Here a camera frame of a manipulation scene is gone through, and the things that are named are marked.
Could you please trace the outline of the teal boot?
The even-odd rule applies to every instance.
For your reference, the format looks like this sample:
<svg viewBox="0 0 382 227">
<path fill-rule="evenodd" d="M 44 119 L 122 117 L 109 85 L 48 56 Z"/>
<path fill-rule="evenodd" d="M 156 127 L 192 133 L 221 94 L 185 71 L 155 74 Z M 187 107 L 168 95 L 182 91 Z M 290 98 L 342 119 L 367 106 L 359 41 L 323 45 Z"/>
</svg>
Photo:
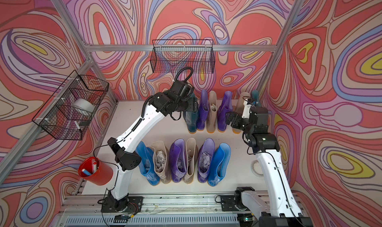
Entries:
<svg viewBox="0 0 382 227">
<path fill-rule="evenodd" d="M 194 94 L 191 95 L 191 103 L 189 104 L 189 107 L 191 107 L 191 110 L 183 112 L 183 118 L 186 122 L 188 131 L 191 134 L 194 134 L 197 131 L 197 120 L 199 118 L 198 99 Z"/>
<path fill-rule="evenodd" d="M 253 105 L 255 105 L 256 107 L 261 107 L 261 103 L 259 100 L 259 92 L 257 90 L 253 90 L 251 92 L 251 99 Z"/>
</svg>

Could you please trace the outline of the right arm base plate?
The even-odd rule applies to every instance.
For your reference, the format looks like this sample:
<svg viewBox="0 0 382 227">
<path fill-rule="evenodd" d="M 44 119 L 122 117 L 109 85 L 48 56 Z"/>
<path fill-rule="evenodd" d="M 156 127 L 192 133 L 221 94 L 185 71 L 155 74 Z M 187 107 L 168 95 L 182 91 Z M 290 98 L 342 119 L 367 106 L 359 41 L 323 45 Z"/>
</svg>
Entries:
<svg viewBox="0 0 382 227">
<path fill-rule="evenodd" d="M 222 195 L 219 198 L 223 212 L 239 211 L 239 209 L 236 207 L 236 200 L 234 195 Z"/>
</svg>

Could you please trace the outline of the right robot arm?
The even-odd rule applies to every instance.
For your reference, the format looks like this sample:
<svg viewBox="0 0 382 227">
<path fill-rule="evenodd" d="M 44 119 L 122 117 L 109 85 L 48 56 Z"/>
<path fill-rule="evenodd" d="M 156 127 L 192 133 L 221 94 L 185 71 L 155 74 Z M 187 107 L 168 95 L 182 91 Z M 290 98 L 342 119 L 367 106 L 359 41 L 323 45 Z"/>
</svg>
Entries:
<svg viewBox="0 0 382 227">
<path fill-rule="evenodd" d="M 275 135 L 268 131 L 268 110 L 252 104 L 243 114 L 228 112 L 226 124 L 242 131 L 244 143 L 251 149 L 263 172 L 269 201 L 266 203 L 251 188 L 238 188 L 239 204 L 257 219 L 257 227 L 311 227 L 292 194 L 282 164 L 282 155 Z"/>
</svg>

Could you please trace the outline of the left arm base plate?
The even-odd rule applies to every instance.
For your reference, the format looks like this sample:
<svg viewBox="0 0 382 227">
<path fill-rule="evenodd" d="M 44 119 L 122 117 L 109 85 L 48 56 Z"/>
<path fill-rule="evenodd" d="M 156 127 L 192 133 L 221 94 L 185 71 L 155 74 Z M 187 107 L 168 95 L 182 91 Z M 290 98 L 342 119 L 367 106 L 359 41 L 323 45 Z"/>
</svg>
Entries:
<svg viewBox="0 0 382 227">
<path fill-rule="evenodd" d="M 141 212 L 143 197 L 132 196 L 124 197 L 121 200 L 116 200 L 111 195 L 98 200 L 98 204 L 101 205 L 102 213 L 127 213 L 137 214 Z"/>
</svg>

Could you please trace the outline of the dark purple boot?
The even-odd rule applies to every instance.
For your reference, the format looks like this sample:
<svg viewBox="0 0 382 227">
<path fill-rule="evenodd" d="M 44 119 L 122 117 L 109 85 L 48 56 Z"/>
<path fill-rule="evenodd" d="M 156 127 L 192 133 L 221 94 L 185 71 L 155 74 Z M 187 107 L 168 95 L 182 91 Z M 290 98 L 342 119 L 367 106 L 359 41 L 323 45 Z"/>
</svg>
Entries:
<svg viewBox="0 0 382 227">
<path fill-rule="evenodd" d="M 197 130 L 203 130 L 209 114 L 210 105 L 208 93 L 206 90 L 201 91 L 200 105 L 199 105 L 199 118 L 197 120 Z"/>
<path fill-rule="evenodd" d="M 231 101 L 232 92 L 226 91 L 217 112 L 217 126 L 220 132 L 224 132 L 226 130 L 226 114 L 232 111 Z"/>
</svg>

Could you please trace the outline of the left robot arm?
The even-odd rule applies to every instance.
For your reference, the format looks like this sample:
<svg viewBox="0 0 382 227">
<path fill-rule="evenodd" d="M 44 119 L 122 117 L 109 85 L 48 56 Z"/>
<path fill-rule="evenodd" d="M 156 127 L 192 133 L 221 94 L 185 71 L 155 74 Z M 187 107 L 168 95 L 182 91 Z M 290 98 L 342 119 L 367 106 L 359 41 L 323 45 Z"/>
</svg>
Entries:
<svg viewBox="0 0 382 227">
<path fill-rule="evenodd" d="M 174 112 L 195 111 L 197 99 L 193 97 L 194 87 L 186 81 L 176 80 L 169 90 L 148 97 L 137 120 L 117 138 L 110 138 L 107 144 L 115 154 L 118 173 L 112 197 L 119 201 L 128 195 L 132 171 L 141 162 L 136 148 L 149 131 L 166 116 Z"/>
</svg>

